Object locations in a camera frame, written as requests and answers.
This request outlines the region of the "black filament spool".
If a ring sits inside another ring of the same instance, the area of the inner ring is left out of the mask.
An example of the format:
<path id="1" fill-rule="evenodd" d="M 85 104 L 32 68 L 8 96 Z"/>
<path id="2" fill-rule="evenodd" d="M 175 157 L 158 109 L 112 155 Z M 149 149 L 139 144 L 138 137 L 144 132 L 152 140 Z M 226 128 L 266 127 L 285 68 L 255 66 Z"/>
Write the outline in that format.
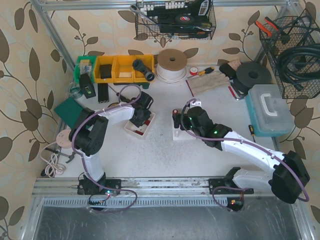
<path id="1" fill-rule="evenodd" d="M 252 61 L 242 63 L 235 71 L 233 79 L 233 85 L 243 94 L 247 94 L 254 85 L 271 83 L 270 71 L 262 64 Z"/>

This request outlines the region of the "red handled hex key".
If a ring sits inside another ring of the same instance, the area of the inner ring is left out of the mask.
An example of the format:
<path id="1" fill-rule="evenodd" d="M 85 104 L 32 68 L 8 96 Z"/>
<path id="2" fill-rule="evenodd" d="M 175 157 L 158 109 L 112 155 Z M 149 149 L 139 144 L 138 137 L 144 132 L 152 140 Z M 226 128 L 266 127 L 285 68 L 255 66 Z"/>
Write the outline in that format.
<path id="1" fill-rule="evenodd" d="M 230 86 L 228 87 L 231 95 L 233 96 L 233 98 L 236 100 L 236 101 L 240 101 L 240 100 L 243 100 L 246 95 L 244 93 L 241 93 L 234 85 L 233 82 L 230 83 Z"/>

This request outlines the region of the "beige work glove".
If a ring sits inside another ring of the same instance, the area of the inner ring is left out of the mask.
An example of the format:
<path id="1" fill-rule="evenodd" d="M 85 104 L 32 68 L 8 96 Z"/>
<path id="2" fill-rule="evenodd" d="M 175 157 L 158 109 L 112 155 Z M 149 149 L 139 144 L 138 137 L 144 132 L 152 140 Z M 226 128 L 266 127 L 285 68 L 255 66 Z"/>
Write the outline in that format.
<path id="1" fill-rule="evenodd" d="M 213 91 L 221 87 L 229 87 L 230 79 L 221 71 L 213 71 L 202 76 L 186 80 L 187 86 L 193 97 L 202 93 Z"/>

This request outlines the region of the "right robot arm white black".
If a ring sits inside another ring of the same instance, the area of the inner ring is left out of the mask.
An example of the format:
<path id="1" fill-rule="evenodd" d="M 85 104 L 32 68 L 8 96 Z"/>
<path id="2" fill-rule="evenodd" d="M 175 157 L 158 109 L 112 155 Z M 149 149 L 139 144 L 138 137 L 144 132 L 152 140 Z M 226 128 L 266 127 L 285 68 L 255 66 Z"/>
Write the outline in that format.
<path id="1" fill-rule="evenodd" d="M 259 173 L 234 167 L 231 175 L 224 178 L 226 189 L 270 191 L 288 204 L 309 201 L 306 185 L 310 175 L 298 153 L 292 150 L 283 153 L 250 141 L 230 127 L 214 123 L 200 106 L 186 104 L 181 112 L 174 109 L 172 120 L 175 127 L 208 147 L 235 154 L 262 170 Z"/>

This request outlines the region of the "black sanding block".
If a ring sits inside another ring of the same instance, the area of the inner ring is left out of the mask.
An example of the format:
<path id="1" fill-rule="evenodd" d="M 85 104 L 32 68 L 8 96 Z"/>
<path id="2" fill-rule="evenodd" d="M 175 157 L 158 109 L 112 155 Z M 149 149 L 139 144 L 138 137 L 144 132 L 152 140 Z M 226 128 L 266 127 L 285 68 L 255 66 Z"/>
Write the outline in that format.
<path id="1" fill-rule="evenodd" d="M 219 71 L 225 74 L 230 80 L 233 80 L 237 76 L 236 71 L 228 63 L 222 64 L 219 67 Z"/>

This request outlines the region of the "green storage bin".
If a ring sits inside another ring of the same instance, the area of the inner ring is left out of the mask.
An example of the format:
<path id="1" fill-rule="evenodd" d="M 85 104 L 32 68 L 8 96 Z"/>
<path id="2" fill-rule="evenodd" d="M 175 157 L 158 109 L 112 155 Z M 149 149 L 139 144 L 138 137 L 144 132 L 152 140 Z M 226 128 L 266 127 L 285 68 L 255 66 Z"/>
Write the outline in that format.
<path id="1" fill-rule="evenodd" d="M 73 78 L 76 83 L 79 83 L 80 76 L 88 74 L 91 81 L 94 83 L 94 67 L 96 64 L 96 56 L 78 56 L 73 71 Z"/>

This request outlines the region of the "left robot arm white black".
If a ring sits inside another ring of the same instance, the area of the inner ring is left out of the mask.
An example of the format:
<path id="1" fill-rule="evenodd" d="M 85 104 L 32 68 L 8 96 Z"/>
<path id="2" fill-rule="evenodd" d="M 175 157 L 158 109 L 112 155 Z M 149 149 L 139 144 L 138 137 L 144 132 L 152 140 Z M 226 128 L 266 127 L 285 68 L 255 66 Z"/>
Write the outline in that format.
<path id="1" fill-rule="evenodd" d="M 93 183 L 99 183 L 106 177 L 101 165 L 99 151 L 103 146 L 107 127 L 128 120 L 128 123 L 144 134 L 141 128 L 147 128 L 154 117 L 150 111 L 154 100 L 141 92 L 137 97 L 128 99 L 117 94 L 120 102 L 114 106 L 93 111 L 84 108 L 78 116 L 69 134 L 71 147 L 80 155 L 86 177 Z"/>

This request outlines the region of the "glass jar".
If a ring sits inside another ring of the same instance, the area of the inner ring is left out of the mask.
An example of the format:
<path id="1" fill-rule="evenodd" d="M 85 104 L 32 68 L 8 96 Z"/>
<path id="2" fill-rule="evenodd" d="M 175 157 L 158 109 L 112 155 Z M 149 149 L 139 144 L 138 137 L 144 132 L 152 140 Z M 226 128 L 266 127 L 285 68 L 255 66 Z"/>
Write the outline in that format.
<path id="1" fill-rule="evenodd" d="M 83 95 L 80 85 L 77 82 L 72 82 L 69 85 L 68 93 L 73 99 L 79 99 Z"/>

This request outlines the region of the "black green device box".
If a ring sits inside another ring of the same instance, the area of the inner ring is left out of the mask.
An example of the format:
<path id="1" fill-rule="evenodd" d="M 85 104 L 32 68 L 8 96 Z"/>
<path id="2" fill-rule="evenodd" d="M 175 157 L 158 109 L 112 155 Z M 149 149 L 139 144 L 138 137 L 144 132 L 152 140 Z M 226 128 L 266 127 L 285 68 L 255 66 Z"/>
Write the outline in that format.
<path id="1" fill-rule="evenodd" d="M 87 98 L 93 98 L 96 96 L 96 91 L 90 76 L 87 73 L 81 74 L 79 77 L 79 86 L 83 95 Z"/>

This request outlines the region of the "small yellow black screwdriver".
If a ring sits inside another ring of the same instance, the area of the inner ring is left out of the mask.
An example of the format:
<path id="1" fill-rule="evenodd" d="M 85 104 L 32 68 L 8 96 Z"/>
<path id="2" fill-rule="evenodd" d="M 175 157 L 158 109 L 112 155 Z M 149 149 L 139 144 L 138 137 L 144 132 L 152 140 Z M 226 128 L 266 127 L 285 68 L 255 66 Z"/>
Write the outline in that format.
<path id="1" fill-rule="evenodd" d="M 254 132 L 254 128 L 253 128 L 253 126 L 252 126 L 251 124 L 248 125 L 248 129 L 249 129 L 249 131 L 250 131 L 251 136 L 254 136 L 254 135 L 255 135 L 255 132 Z"/>

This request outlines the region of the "orange tip screwdriver left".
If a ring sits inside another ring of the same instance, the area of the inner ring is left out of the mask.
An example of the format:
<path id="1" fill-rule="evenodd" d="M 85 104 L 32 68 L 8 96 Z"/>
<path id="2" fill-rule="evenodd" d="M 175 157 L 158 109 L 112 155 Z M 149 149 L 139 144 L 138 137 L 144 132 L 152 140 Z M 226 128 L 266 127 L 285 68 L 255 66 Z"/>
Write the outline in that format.
<path id="1" fill-rule="evenodd" d="M 128 99 L 125 96 L 121 95 L 119 92 L 117 92 L 114 88 L 112 88 L 111 85 L 108 85 L 108 87 L 116 94 L 119 102 L 128 102 Z"/>

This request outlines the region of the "orange black screwdriver right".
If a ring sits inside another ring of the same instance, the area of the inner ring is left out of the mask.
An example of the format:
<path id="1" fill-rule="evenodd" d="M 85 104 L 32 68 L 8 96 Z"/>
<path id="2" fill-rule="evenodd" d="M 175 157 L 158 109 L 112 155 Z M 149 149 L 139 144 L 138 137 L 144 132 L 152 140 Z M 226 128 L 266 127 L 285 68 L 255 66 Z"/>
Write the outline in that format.
<path id="1" fill-rule="evenodd" d="M 208 67 L 208 68 L 206 68 L 206 69 L 204 69 L 202 71 L 199 71 L 196 75 L 192 75 L 192 76 L 187 77 L 187 79 L 191 79 L 193 77 L 200 77 L 200 76 L 205 75 L 205 74 L 210 74 L 214 70 L 215 70 L 214 67 Z"/>

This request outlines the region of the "white peg base plate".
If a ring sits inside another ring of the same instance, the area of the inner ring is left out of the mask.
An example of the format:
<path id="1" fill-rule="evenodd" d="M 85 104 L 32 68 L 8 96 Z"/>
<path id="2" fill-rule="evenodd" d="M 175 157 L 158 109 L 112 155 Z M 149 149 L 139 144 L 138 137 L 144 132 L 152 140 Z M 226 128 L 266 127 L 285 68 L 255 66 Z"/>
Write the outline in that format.
<path id="1" fill-rule="evenodd" d="M 174 121 L 172 117 L 172 138 L 174 141 L 189 141 L 189 140 L 195 140 L 196 138 L 194 136 L 191 136 L 188 134 L 184 128 L 180 124 L 180 128 L 175 129 L 174 128 Z"/>

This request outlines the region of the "red tape roll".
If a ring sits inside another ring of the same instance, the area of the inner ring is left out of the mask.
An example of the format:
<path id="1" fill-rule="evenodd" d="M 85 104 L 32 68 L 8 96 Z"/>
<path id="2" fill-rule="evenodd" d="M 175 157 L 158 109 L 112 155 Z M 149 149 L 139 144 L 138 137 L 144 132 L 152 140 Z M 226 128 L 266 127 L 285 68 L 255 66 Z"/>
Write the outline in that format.
<path id="1" fill-rule="evenodd" d="M 191 68 L 189 69 L 189 74 L 190 74 L 191 76 L 197 75 L 197 74 L 198 74 L 198 68 L 195 67 L 195 66 L 191 67 Z"/>

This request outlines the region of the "black ribbed block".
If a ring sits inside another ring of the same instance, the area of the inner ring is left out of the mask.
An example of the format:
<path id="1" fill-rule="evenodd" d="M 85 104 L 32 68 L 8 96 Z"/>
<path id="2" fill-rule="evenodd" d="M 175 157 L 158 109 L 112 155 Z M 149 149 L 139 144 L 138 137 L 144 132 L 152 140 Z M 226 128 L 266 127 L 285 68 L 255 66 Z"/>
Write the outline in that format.
<path id="1" fill-rule="evenodd" d="M 98 103 L 103 104 L 109 102 L 109 86 L 107 83 L 98 83 Z"/>

